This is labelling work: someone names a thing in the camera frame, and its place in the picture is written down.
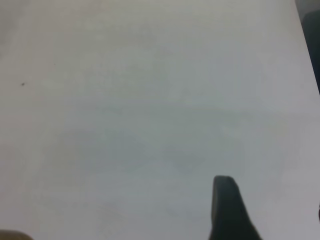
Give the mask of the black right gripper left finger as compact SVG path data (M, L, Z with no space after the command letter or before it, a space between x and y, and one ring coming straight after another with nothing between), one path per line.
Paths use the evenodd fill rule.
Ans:
M210 240L260 240L236 181L225 175L213 179Z

